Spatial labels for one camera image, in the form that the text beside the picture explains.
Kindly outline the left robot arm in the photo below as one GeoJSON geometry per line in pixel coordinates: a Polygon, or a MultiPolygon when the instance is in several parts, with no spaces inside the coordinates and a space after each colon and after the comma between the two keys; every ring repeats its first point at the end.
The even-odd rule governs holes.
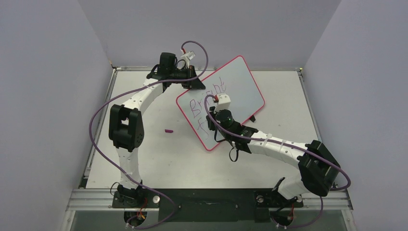
{"type": "Polygon", "coordinates": [[[194,66],[190,65],[194,57],[193,51],[185,52],[180,58],[184,65],[178,68],[175,54],[162,53],[159,64],[147,75],[142,90],[123,104],[112,105],[108,136],[118,153],[119,166],[123,169],[117,187],[119,201],[127,202],[132,207],[144,203],[145,192],[140,185],[142,180],[138,159],[138,148],[144,139],[143,113],[172,83],[179,83],[188,90],[205,89],[205,85],[197,78],[194,66]]]}

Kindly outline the pink-framed whiteboard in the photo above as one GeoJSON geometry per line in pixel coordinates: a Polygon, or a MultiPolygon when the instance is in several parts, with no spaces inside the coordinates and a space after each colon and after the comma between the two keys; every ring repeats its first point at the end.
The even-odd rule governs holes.
{"type": "Polygon", "coordinates": [[[211,151],[218,143],[207,125],[204,106],[214,106],[206,95],[227,94],[231,99],[229,110],[240,123],[249,120],[265,105],[264,97],[243,56],[239,55],[202,79],[204,90],[187,90],[176,98],[176,104],[187,119],[203,147],[211,151]]]}

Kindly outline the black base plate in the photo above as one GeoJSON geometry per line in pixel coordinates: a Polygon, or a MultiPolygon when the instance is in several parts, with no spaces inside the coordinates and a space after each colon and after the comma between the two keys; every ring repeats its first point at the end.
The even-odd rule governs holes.
{"type": "Polygon", "coordinates": [[[300,196],[286,200],[272,189],[144,189],[144,203],[131,206],[118,200],[114,193],[112,207],[125,210],[125,218],[138,215],[132,222],[148,218],[158,210],[159,220],[166,222],[269,222],[281,218],[292,208],[302,208],[300,196]]]}

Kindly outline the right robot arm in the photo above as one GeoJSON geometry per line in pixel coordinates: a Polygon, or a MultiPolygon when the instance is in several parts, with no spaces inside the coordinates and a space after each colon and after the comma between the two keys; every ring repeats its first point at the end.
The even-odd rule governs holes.
{"type": "Polygon", "coordinates": [[[298,143],[273,138],[235,121],[231,111],[216,112],[213,106],[206,118],[209,129],[216,135],[220,134],[222,141],[228,142],[237,152],[265,155],[299,170],[292,178],[281,178],[274,187],[271,199],[277,205],[284,205],[303,193],[325,197],[339,174],[340,165],[318,140],[298,143]]]}

